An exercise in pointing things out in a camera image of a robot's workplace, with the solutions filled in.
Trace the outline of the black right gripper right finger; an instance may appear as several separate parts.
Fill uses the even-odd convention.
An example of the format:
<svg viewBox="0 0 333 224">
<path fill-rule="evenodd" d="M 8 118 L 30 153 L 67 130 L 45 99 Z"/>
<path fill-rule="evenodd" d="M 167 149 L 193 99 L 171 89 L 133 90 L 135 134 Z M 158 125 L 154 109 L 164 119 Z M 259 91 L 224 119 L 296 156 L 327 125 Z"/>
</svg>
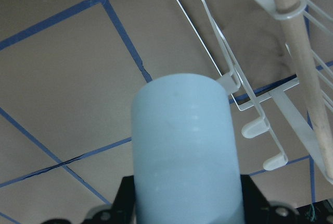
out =
<svg viewBox="0 0 333 224">
<path fill-rule="evenodd" d="M 296 223 L 296 212 L 269 202 L 249 175 L 240 175 L 245 223 Z"/>
</svg>

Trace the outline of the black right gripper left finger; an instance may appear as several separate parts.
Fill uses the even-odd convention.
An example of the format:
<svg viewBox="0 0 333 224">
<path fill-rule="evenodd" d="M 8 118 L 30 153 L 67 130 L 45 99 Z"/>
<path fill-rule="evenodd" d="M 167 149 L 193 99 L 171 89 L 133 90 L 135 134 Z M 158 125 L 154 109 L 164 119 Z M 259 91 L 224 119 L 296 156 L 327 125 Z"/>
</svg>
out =
<svg viewBox="0 0 333 224">
<path fill-rule="evenodd" d="M 91 210 L 81 223 L 135 223 L 134 176 L 122 178 L 112 205 Z"/>
</svg>

